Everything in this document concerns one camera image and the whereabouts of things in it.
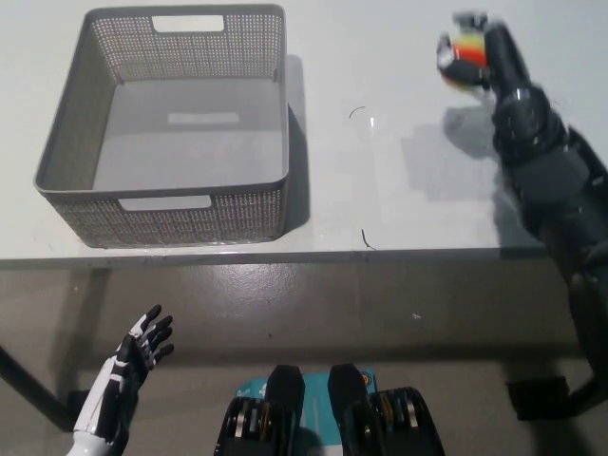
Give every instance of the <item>robotic hand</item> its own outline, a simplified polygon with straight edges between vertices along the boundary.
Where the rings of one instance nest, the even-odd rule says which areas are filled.
[[[120,456],[129,438],[129,425],[138,391],[148,373],[174,347],[161,347],[173,331],[173,317],[152,322],[161,314],[155,306],[135,324],[114,354],[105,360],[74,427],[74,445],[67,456]]]
[[[451,84],[491,91],[494,148],[524,227],[543,242],[569,287],[570,312],[594,378],[568,396],[563,377],[512,384],[520,419],[578,414],[608,391],[608,174],[587,141],[561,121],[531,82],[506,25],[485,14],[454,17],[437,68]]]

